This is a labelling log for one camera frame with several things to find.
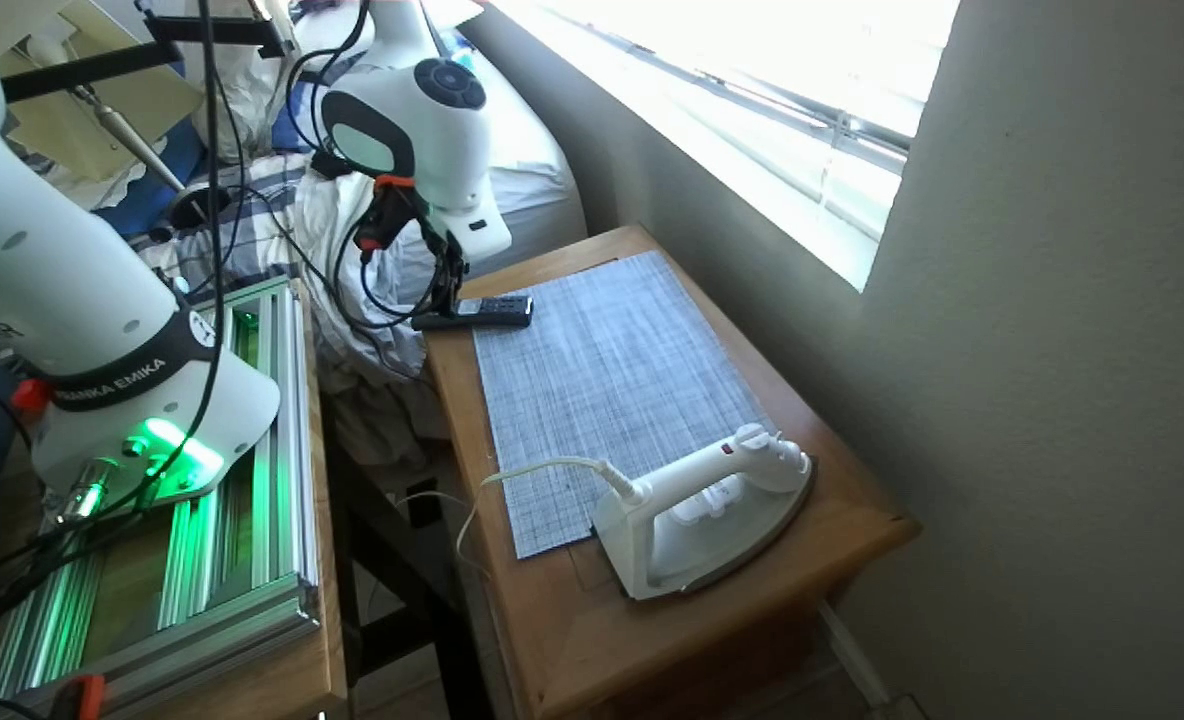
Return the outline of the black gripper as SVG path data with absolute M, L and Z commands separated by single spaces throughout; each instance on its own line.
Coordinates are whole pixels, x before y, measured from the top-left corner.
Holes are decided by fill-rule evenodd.
M 431 278 L 424 288 L 420 308 L 449 315 L 462 295 L 462 284 L 468 275 L 468 258 L 463 258 L 456 237 L 441 232 L 431 219 L 420 225 L 420 241 L 431 251 Z

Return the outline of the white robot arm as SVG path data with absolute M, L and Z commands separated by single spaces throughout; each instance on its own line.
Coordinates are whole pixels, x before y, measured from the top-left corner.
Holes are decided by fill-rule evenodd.
M 398 188 L 405 215 L 462 258 L 505 251 L 486 85 L 431 50 L 412 0 L 380 0 L 377 28 L 322 98 L 331 154 Z M 282 414 L 282 384 L 6 139 L 0 335 L 43 386 L 31 462 L 43 498 L 72 514 L 199 496 Z

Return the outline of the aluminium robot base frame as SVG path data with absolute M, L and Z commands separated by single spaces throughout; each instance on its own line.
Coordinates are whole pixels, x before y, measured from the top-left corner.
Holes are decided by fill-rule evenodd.
M 229 342 L 282 384 L 268 435 L 212 493 L 54 572 L 0 625 L 0 694 L 43 707 L 101 672 L 104 713 L 209 720 L 325 707 L 322 405 L 289 278 L 229 301 Z

